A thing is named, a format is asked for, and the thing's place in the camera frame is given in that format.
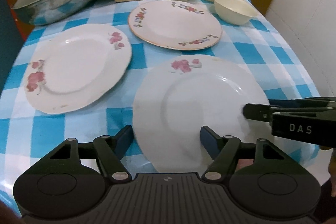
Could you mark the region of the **right hand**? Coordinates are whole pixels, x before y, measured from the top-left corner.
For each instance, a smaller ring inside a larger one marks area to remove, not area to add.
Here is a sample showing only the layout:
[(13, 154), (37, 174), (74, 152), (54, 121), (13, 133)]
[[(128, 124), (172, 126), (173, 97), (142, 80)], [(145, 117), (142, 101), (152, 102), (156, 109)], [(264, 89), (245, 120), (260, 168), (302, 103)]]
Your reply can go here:
[(331, 195), (332, 197), (335, 197), (336, 193), (336, 189), (335, 189), (335, 178), (336, 178), (336, 162), (335, 162), (335, 153), (336, 150), (335, 148), (333, 148), (333, 152), (331, 154), (331, 158), (330, 158), (330, 162), (329, 162), (329, 166), (328, 166), (328, 172), (330, 175), (330, 178), (323, 184), (322, 189), (325, 192), (328, 192), (329, 195)]

